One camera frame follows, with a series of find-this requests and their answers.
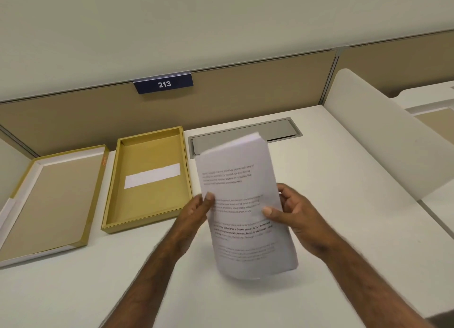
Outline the white curved desk divider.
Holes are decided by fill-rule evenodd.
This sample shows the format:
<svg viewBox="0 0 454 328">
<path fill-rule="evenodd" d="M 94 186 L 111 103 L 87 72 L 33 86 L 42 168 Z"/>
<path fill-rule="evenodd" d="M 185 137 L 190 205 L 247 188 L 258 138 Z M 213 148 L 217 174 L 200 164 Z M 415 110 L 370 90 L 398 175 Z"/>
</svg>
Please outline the white curved desk divider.
<svg viewBox="0 0 454 328">
<path fill-rule="evenodd" d="M 454 180 L 454 145 L 350 69 L 324 107 L 415 200 Z"/>
</svg>

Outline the open yellow cardboard box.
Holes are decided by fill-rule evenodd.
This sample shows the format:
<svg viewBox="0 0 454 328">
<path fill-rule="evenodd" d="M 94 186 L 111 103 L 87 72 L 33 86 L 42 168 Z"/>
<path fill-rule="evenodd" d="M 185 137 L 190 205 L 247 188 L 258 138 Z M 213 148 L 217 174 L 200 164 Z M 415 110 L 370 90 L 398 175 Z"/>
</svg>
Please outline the open yellow cardboard box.
<svg viewBox="0 0 454 328">
<path fill-rule="evenodd" d="M 119 138 L 101 230 L 175 218 L 192 197 L 182 126 Z"/>
</svg>

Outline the beige desk partition panel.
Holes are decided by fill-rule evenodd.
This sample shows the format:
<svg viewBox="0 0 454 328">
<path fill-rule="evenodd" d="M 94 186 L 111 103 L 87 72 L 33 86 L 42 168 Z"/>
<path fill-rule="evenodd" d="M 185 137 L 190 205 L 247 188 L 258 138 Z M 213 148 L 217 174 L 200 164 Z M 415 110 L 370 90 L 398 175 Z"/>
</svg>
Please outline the beige desk partition panel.
<svg viewBox="0 0 454 328">
<path fill-rule="evenodd" d="M 0 127 L 38 155 L 183 126 L 185 130 L 320 102 L 336 51 L 192 74 L 194 85 L 140 95 L 130 83 L 0 104 Z"/>
<path fill-rule="evenodd" d="M 419 86 L 454 80 L 454 30 L 344 49 L 338 71 L 347 68 L 388 97 Z"/>
</svg>

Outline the person's right forearm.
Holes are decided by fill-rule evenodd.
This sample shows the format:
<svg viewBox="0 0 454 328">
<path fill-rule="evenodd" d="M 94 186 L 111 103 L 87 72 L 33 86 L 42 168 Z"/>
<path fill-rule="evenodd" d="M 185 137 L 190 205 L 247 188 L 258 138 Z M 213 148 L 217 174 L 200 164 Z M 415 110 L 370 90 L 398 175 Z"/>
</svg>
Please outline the person's right forearm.
<svg viewBox="0 0 454 328">
<path fill-rule="evenodd" d="M 321 259 L 366 328 L 434 328 L 339 235 Z"/>
</svg>

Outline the dark blue number sign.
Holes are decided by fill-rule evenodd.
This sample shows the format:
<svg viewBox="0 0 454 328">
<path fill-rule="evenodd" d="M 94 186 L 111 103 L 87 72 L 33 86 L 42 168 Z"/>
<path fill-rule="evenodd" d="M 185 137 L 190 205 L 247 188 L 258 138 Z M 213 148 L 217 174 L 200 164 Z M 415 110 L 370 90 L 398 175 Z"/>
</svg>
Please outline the dark blue number sign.
<svg viewBox="0 0 454 328">
<path fill-rule="evenodd" d="M 136 79 L 133 81 L 133 85 L 138 94 L 143 95 L 192 87 L 194 82 L 190 72 L 182 72 Z"/>
</svg>

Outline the person's left hand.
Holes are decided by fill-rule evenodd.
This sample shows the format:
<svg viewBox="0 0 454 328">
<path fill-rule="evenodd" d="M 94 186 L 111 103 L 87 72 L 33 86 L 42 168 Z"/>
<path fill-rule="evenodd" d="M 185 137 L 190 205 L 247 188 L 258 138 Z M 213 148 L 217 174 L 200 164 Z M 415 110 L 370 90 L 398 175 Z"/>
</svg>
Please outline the person's left hand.
<svg viewBox="0 0 454 328">
<path fill-rule="evenodd" d="M 172 247 L 176 259 L 182 257 L 189 249 L 200 227 L 207 220 L 207 214 L 201 212 L 203 202 L 201 194 L 192 198 L 181 210 L 172 227 L 166 235 L 166 240 Z"/>
</svg>

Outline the yellow cardboard box lid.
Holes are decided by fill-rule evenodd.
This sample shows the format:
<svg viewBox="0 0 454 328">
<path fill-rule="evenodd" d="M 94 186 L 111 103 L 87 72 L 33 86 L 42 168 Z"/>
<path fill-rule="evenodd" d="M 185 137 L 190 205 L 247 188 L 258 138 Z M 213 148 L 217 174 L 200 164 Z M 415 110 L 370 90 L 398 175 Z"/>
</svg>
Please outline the yellow cardboard box lid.
<svg viewBox="0 0 454 328">
<path fill-rule="evenodd" d="M 32 159 L 0 211 L 0 269 L 88 245 L 106 145 Z"/>
</svg>

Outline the stack of printed white paper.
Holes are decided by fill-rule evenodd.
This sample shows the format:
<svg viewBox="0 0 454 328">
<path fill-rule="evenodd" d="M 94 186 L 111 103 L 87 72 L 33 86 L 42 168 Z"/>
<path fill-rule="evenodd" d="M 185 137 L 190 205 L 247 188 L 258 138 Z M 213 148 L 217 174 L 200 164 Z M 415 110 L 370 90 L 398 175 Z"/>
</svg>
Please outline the stack of printed white paper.
<svg viewBox="0 0 454 328">
<path fill-rule="evenodd" d="M 219 271 L 235 279 L 260 279 L 298 268 L 289 228 L 262 208 L 282 210 L 268 142 L 255 132 L 195 156 Z"/>
</svg>

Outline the person's right hand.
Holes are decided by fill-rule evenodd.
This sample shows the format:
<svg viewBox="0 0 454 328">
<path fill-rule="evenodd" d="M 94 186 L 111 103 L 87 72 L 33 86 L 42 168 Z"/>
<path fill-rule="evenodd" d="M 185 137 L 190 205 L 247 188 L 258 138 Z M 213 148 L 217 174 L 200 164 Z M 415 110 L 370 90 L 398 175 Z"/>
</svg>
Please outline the person's right hand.
<svg viewBox="0 0 454 328">
<path fill-rule="evenodd" d="M 289 214 L 289 223 L 280 224 L 288 226 L 307 251 L 328 262 L 342 244 L 340 235 L 304 195 L 284 183 L 276 186 L 282 206 L 278 210 Z"/>
</svg>

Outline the person's left forearm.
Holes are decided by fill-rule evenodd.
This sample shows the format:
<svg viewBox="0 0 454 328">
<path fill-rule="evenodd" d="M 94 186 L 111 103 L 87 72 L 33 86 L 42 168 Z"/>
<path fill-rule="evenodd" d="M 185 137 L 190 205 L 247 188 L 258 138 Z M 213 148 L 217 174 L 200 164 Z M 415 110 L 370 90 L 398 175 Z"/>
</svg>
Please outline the person's left forearm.
<svg viewBox="0 0 454 328">
<path fill-rule="evenodd" d="M 187 244 L 162 241 L 99 328 L 153 328 L 168 283 Z"/>
</svg>

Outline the white paper strip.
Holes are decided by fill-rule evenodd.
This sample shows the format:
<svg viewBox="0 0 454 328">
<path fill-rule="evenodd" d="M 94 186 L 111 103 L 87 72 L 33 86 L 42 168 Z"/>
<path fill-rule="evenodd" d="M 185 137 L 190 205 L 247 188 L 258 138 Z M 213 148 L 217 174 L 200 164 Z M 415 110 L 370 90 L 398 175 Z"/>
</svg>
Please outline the white paper strip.
<svg viewBox="0 0 454 328">
<path fill-rule="evenodd" d="M 180 164 L 168 165 L 162 168 L 143 171 L 125 177 L 124 189 L 142 186 L 145 184 L 162 181 L 168 178 L 180 176 Z"/>
</svg>

